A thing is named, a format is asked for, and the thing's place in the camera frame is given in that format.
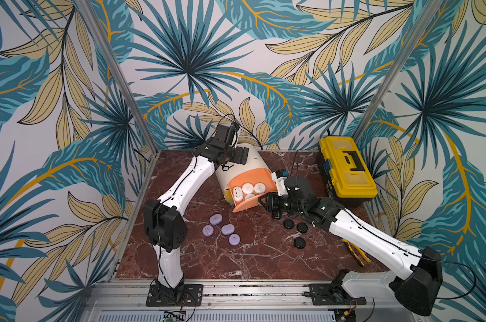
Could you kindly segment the black round earphone case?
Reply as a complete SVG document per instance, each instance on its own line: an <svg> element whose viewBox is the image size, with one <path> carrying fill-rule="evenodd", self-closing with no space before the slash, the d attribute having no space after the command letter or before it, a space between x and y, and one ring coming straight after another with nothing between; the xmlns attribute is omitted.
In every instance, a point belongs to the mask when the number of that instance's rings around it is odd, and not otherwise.
<svg viewBox="0 0 486 322"><path fill-rule="evenodd" d="M294 223L294 221L292 219L285 219L283 221L283 227L285 229L290 230L290 229L293 229L295 227L295 223Z"/></svg>
<svg viewBox="0 0 486 322"><path fill-rule="evenodd" d="M305 224L305 223L298 223L296 228L297 228L297 231L300 232L300 233L307 233L308 230L309 230L307 224Z"/></svg>
<svg viewBox="0 0 486 322"><path fill-rule="evenodd" d="M306 247L306 241L301 237L297 237L294 240L294 246L300 250L304 249Z"/></svg>

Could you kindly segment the orange top drawer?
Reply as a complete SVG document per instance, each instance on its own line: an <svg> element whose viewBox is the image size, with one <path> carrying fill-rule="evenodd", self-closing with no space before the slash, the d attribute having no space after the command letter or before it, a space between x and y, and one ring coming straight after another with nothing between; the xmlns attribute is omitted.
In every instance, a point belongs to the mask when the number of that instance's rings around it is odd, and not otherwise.
<svg viewBox="0 0 486 322"><path fill-rule="evenodd" d="M233 212L241 212L259 206L259 198L267 193L276 193L275 182L269 169L259 168L238 174L228 182L234 203Z"/></svg>

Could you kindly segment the white oblong earphone case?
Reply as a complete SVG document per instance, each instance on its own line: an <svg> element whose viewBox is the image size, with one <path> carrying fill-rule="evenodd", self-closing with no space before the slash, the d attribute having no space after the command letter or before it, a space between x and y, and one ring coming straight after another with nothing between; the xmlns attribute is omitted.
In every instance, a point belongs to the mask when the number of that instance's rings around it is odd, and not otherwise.
<svg viewBox="0 0 486 322"><path fill-rule="evenodd" d="M239 203L244 200L245 194L241 186L235 186L232 190L233 200Z"/></svg>

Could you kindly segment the white cylindrical drawer cabinet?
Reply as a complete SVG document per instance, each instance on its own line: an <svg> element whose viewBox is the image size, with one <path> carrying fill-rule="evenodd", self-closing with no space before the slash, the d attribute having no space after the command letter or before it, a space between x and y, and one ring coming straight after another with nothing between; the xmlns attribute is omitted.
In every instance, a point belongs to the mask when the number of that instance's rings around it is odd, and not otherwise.
<svg viewBox="0 0 486 322"><path fill-rule="evenodd" d="M238 174L242 174L245 173L246 171L259 169L259 168L269 169L268 165L264 162L259 151L256 149L255 146L252 146L251 144L241 144L239 148L248 149L248 156L245 164L236 164L234 162L228 162L224 168L220 166L215 171L215 175L218 180L218 183L220 184L223 195L224 195L224 189L228 189L228 182Z"/></svg>

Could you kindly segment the yellow drawer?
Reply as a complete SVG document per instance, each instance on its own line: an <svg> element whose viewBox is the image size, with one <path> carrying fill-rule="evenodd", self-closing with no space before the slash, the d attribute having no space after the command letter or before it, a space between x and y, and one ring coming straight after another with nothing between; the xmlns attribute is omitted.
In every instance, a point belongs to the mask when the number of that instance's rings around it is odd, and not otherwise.
<svg viewBox="0 0 486 322"><path fill-rule="evenodd" d="M230 205L234 205L234 200L230 189L224 189L224 199Z"/></svg>

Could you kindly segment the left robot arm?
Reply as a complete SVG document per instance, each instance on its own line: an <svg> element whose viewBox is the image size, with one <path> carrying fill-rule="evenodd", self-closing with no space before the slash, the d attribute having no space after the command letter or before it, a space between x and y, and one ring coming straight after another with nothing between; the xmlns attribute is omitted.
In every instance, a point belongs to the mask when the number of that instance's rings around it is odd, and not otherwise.
<svg viewBox="0 0 486 322"><path fill-rule="evenodd" d="M238 147L241 125L219 124L202 145L196 147L193 157L182 175L158 199L144 204L144 231L157 255L157 285L170 292L183 287L180 248L187 237L183 219L192 198L220 166L228 162L245 164L248 149Z"/></svg>

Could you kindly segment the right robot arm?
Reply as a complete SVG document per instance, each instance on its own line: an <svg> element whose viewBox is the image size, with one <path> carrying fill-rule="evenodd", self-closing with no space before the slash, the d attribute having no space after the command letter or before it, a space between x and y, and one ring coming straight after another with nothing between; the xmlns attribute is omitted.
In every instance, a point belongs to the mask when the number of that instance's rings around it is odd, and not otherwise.
<svg viewBox="0 0 486 322"><path fill-rule="evenodd" d="M342 289L353 298L395 298L421 316L432 313L443 283L441 255L433 248L411 246L380 231L329 197L318 197L309 181L300 177L275 180L277 190L258 197L273 215L290 213L357 246L389 269L390 278L359 278L347 272Z"/></svg>

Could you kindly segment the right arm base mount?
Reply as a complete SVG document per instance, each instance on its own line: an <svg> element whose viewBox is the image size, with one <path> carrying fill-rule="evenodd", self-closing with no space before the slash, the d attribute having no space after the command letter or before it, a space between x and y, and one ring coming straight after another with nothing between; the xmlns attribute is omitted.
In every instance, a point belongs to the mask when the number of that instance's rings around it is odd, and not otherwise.
<svg viewBox="0 0 486 322"><path fill-rule="evenodd" d="M355 307L367 303L365 297L354 298L338 284L309 284L309 298L314 306Z"/></svg>

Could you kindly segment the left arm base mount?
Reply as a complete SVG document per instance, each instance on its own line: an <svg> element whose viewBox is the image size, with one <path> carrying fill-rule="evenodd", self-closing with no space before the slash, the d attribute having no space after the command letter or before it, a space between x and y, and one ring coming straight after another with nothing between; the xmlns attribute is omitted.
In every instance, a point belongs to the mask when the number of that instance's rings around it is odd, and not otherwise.
<svg viewBox="0 0 486 322"><path fill-rule="evenodd" d="M150 285L147 307L198 307L203 299L202 284L180 284L177 289L157 283Z"/></svg>

